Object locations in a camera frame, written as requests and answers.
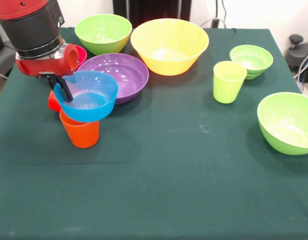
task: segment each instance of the small green bowl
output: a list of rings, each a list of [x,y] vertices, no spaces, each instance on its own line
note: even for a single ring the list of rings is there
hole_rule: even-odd
[[[132,24],[115,14],[97,14],[81,20],[75,27],[80,42],[95,55],[119,53],[132,32]]]
[[[273,56],[266,49],[255,45],[234,47],[229,57],[233,62],[243,65],[247,70],[245,79],[254,79],[273,64]]]

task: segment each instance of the white wall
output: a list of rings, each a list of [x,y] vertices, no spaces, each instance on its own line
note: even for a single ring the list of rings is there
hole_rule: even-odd
[[[218,2],[218,17],[223,18],[221,0]],[[224,0],[224,5],[228,28],[270,29],[283,54],[290,47],[291,34],[300,34],[308,42],[308,0]],[[193,0],[190,21],[201,25],[213,18],[215,11],[215,0]]]
[[[224,16],[218,0],[218,17]],[[74,27],[81,19],[99,13],[113,13],[112,0],[58,0],[64,27]],[[228,28],[270,29],[284,54],[289,36],[300,34],[308,42],[308,0],[224,0]],[[215,16],[215,0],[192,0],[190,21],[200,25]],[[210,27],[211,22],[203,27]]]
[[[80,20],[95,14],[113,14],[112,0],[57,0],[65,23],[74,27]]]

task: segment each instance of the blue bowl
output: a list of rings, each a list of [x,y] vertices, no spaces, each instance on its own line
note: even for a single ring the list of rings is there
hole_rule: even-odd
[[[90,123],[104,119],[112,112],[119,92],[113,77],[99,71],[77,71],[64,79],[73,101],[65,100],[59,84],[54,87],[54,95],[69,118]]]

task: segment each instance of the yellow bowl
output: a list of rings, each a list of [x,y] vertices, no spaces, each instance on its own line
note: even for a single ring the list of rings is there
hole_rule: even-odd
[[[208,48],[209,36],[189,21],[161,18],[139,25],[130,37],[133,48],[154,73],[186,72]]]

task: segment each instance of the orange cup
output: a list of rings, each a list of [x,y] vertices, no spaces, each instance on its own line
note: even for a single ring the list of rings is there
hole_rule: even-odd
[[[100,133],[100,122],[79,122],[75,121],[61,110],[59,118],[73,145],[78,148],[89,148],[97,143]]]

